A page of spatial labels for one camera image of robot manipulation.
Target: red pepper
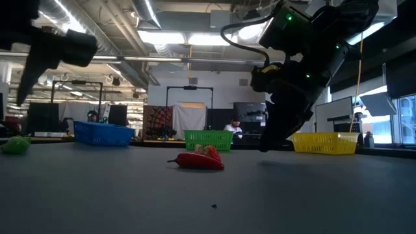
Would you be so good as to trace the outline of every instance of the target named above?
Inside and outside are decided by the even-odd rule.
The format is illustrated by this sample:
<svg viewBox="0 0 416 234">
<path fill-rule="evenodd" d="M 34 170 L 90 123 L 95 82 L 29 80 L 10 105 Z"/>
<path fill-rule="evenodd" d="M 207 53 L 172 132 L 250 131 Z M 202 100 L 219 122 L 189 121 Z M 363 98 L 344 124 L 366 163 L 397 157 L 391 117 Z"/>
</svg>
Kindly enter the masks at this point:
<svg viewBox="0 0 416 234">
<path fill-rule="evenodd" d="M 213 159 L 217 160 L 218 162 L 221 162 L 221 157 L 218 151 L 215 149 L 214 146 L 207 146 L 205 147 L 205 151 L 207 152 L 207 155 L 212 157 Z"/>
<path fill-rule="evenodd" d="M 168 163 L 175 162 L 184 168 L 223 170 L 224 165 L 213 158 L 199 155 L 197 153 L 180 153 L 176 159 L 169 160 Z"/>
</svg>

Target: white wall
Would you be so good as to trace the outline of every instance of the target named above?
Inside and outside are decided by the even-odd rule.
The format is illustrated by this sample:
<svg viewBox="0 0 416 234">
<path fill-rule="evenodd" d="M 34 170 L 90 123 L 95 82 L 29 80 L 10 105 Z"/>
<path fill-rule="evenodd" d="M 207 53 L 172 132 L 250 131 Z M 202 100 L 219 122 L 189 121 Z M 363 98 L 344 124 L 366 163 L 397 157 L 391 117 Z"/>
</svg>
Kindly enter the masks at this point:
<svg viewBox="0 0 416 234">
<path fill-rule="evenodd" d="M 149 85 L 148 105 L 166 105 L 167 86 L 189 85 L 188 75 L 198 78 L 198 87 L 214 88 L 214 109 L 232 109 L 234 102 L 264 102 L 265 94 L 254 92 L 250 86 L 249 72 L 177 71 L 175 73 L 154 71 L 160 86 Z M 239 79 L 248 79 L 249 86 L 239 86 Z M 210 90 L 169 89 L 168 105 L 180 102 L 204 102 L 211 108 Z"/>
<path fill-rule="evenodd" d="M 358 95 L 368 92 L 370 90 L 373 90 L 375 88 L 379 88 L 383 85 L 385 85 L 383 77 L 377 77 L 369 81 L 362 82 L 359 84 Z M 357 92 L 357 85 L 354 85 L 344 90 L 332 93 L 332 100 L 336 101 L 338 99 L 343 99 L 343 98 L 347 98 L 350 96 L 352 96 L 352 99 L 354 100 L 356 96 L 356 92 Z"/>
</svg>

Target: table surface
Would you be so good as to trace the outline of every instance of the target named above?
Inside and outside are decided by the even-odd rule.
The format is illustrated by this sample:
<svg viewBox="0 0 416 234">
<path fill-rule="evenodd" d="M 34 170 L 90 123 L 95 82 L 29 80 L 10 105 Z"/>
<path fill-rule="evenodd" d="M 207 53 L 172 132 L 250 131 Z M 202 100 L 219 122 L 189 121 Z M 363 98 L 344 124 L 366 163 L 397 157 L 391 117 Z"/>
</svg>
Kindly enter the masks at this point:
<svg viewBox="0 0 416 234">
<path fill-rule="evenodd" d="M 182 151 L 0 155 L 0 233 L 416 233 L 414 160 L 235 150 L 216 172 L 166 162 Z"/>
</svg>

